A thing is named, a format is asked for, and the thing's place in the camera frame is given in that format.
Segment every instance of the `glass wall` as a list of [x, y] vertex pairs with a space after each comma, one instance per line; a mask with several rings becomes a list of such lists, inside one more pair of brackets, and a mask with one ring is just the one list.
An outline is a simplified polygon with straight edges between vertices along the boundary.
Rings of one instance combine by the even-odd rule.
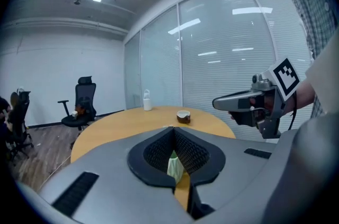
[[124, 49], [126, 109], [132, 109], [141, 106], [139, 40], [140, 33], [136, 34], [128, 43], [126, 43]]
[[[254, 74], [285, 55], [305, 79], [310, 55], [291, 0], [185, 0], [142, 29], [140, 78], [134, 75], [133, 87], [142, 95], [150, 90], [154, 106], [204, 110], [225, 121], [237, 138], [264, 141], [256, 128], [239, 126], [227, 112], [215, 110], [212, 100], [249, 89]], [[126, 79], [132, 76], [127, 67]], [[136, 107], [134, 102], [129, 106]], [[294, 127], [309, 118], [310, 110], [298, 111]], [[280, 130], [287, 130], [290, 121], [283, 117]]]
[[180, 49], [176, 7], [141, 31], [141, 91], [153, 106], [181, 105]]

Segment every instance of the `wooden table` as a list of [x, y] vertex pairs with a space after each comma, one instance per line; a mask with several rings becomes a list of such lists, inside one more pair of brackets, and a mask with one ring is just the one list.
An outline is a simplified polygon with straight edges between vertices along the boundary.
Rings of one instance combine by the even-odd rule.
[[[179, 110], [191, 112], [191, 123], [189, 125], [177, 121], [176, 113]], [[217, 136], [235, 138], [232, 130], [223, 121], [201, 110], [180, 106], [157, 106], [151, 111], [135, 108], [106, 116], [88, 126], [75, 141], [70, 162], [74, 162], [85, 153], [104, 143], [165, 126], [189, 127]], [[185, 209], [189, 185], [190, 178], [185, 173], [175, 189], [175, 197]]]

